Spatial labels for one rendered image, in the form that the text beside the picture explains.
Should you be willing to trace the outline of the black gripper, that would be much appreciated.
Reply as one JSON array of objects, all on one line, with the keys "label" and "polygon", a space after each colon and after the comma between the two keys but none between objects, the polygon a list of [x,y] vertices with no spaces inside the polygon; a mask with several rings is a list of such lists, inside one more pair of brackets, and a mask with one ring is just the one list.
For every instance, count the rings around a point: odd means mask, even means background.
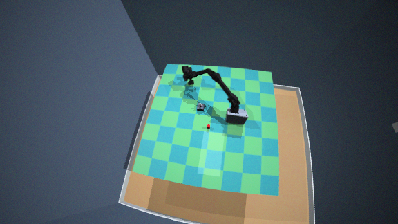
[{"label": "black gripper", "polygon": [[[191,67],[188,67],[188,69],[189,69],[189,71],[192,71]],[[194,84],[194,81],[191,78],[189,78],[189,81],[188,81],[188,85],[190,85],[190,84]]]}]

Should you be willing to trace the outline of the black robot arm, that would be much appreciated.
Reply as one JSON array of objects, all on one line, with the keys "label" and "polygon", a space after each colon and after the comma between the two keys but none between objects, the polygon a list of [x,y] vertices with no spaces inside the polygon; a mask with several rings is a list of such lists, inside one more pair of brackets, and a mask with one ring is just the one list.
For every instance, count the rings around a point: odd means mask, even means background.
[{"label": "black robot arm", "polygon": [[236,97],[225,85],[225,83],[222,81],[221,76],[219,73],[213,72],[210,68],[207,68],[205,70],[200,70],[200,71],[189,71],[188,66],[182,66],[182,72],[184,72],[183,79],[184,81],[188,81],[189,78],[193,79],[197,77],[198,75],[202,75],[205,73],[208,73],[211,78],[217,82],[222,90],[227,94],[227,100],[231,103],[230,107],[230,112],[231,113],[237,113],[239,114],[239,108],[240,108],[240,101],[238,97]]}]

